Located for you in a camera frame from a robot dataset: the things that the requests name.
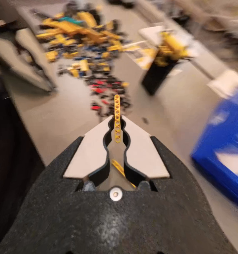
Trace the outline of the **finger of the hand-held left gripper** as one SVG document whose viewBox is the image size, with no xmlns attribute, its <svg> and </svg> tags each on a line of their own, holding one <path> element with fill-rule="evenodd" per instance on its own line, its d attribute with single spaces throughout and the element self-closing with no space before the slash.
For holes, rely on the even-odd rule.
<svg viewBox="0 0 238 254">
<path fill-rule="evenodd" d="M 0 38 L 0 64 L 22 80 L 43 91 L 51 92 L 53 90 L 48 81 L 37 74 L 34 68 L 19 56 L 14 44 L 2 38 Z"/>
<path fill-rule="evenodd" d="M 45 87 L 48 88 L 48 91 L 56 90 L 57 81 L 55 73 L 47 60 L 45 49 L 41 46 L 35 34 L 29 28 L 24 28 L 16 31 L 15 39 L 32 57 L 36 69 L 39 69 L 38 75 L 44 80 Z"/>
</svg>

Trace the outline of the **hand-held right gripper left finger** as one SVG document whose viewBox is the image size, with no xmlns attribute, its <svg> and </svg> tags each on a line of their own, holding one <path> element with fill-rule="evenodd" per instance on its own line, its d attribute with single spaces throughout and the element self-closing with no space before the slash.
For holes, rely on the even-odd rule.
<svg viewBox="0 0 238 254">
<path fill-rule="evenodd" d="M 113 129 L 114 117 L 109 116 L 88 131 L 80 142 L 63 177 L 88 179 L 95 186 L 102 184 L 110 173 L 108 145 L 112 141 L 111 132 Z"/>
</svg>

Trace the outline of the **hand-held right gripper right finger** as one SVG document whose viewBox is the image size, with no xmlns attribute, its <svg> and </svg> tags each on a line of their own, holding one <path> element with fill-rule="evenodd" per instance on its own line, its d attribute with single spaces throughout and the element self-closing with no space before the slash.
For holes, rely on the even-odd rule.
<svg viewBox="0 0 238 254">
<path fill-rule="evenodd" d="M 129 120 L 121 117 L 123 143 L 125 145 L 123 160 L 126 179 L 139 186 L 143 181 L 151 183 L 153 179 L 169 179 L 162 157 L 148 132 Z"/>
</svg>

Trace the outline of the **yellow thin beam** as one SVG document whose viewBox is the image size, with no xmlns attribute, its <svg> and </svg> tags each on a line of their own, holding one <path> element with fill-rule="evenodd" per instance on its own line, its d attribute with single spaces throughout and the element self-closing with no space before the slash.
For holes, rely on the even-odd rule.
<svg viewBox="0 0 238 254">
<path fill-rule="evenodd" d="M 121 112 L 120 96 L 118 94 L 114 96 L 114 120 L 115 141 L 119 143 L 121 141 Z"/>
<path fill-rule="evenodd" d="M 133 183 L 131 183 L 129 180 L 127 180 L 125 173 L 124 173 L 124 168 L 121 166 L 121 164 L 118 161 L 116 161 L 115 159 L 112 159 L 112 165 L 117 169 L 117 171 L 127 181 L 127 183 L 131 185 L 133 190 L 135 190 L 136 186 Z"/>
</svg>

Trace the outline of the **pile of grey blue parts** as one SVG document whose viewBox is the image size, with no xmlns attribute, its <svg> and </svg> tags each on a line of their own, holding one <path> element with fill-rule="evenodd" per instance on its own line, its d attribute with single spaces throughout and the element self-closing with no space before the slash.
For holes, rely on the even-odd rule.
<svg viewBox="0 0 238 254">
<path fill-rule="evenodd" d="M 46 48 L 49 62 L 60 59 L 71 60 L 72 63 L 58 68 L 58 75 L 65 73 L 75 78 L 107 77 L 114 69 L 114 61 L 126 50 L 125 45 L 90 45 L 73 44 L 63 46 L 61 43 Z"/>
</svg>

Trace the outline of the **pile of yellow holed beams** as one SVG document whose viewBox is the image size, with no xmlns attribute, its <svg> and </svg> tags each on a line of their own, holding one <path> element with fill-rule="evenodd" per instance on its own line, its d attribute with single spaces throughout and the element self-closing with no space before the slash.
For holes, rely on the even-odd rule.
<svg viewBox="0 0 238 254">
<path fill-rule="evenodd" d="M 120 21 L 115 19 L 101 24 L 98 13 L 76 12 L 73 16 L 66 12 L 54 17 L 34 11 L 41 20 L 43 33 L 37 34 L 40 43 L 47 45 L 46 57 L 50 62 L 60 57 L 83 59 L 85 51 L 101 55 L 101 58 L 117 58 L 124 52 L 128 34 L 120 31 Z"/>
</svg>

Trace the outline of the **pile of black red pins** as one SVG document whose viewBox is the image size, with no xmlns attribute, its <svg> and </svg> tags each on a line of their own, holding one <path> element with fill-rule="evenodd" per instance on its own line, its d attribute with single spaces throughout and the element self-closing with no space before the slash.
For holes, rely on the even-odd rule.
<svg viewBox="0 0 238 254">
<path fill-rule="evenodd" d="M 130 83 L 119 80 L 114 76 L 95 77 L 85 79 L 85 84 L 90 88 L 91 103 L 90 109 L 103 120 L 114 114 L 114 97 L 119 95 L 120 107 L 124 114 L 132 108 L 129 94 Z"/>
</svg>

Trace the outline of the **blue plastic bin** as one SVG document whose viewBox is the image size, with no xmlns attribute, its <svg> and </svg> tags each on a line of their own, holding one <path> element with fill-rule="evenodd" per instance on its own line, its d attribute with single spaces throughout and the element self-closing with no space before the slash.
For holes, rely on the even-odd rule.
<svg viewBox="0 0 238 254">
<path fill-rule="evenodd" d="M 191 158 L 200 173 L 238 205 L 238 91 L 217 106 Z"/>
</svg>

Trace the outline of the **black yellow brick model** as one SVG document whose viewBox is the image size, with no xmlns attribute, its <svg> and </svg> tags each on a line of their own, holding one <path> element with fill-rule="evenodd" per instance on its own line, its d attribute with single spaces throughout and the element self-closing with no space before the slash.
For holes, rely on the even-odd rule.
<svg viewBox="0 0 238 254">
<path fill-rule="evenodd" d="M 160 34 L 162 42 L 141 83 L 151 96 L 157 92 L 167 75 L 180 60 L 193 58 L 188 52 L 188 47 L 179 42 L 171 32 L 163 31 Z"/>
</svg>

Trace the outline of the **yellow grey sticker sheet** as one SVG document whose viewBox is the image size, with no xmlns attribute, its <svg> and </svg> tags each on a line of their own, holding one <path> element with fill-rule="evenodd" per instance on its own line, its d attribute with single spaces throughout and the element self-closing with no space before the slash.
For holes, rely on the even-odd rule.
<svg viewBox="0 0 238 254">
<path fill-rule="evenodd" d="M 140 41 L 123 46 L 123 50 L 143 70 L 149 70 L 152 63 L 164 68 L 179 60 L 192 58 L 188 47 L 173 35 L 167 32 L 160 35 L 161 42 L 158 46 L 151 46 L 148 41 Z"/>
</svg>

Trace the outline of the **white printed paper sheet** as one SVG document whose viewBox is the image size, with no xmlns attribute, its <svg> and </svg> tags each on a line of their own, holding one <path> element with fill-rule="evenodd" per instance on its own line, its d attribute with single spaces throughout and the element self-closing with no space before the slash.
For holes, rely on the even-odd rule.
<svg viewBox="0 0 238 254">
<path fill-rule="evenodd" d="M 228 99 L 238 91 L 238 73 L 229 69 L 210 81 L 207 86 L 219 97 Z"/>
</svg>

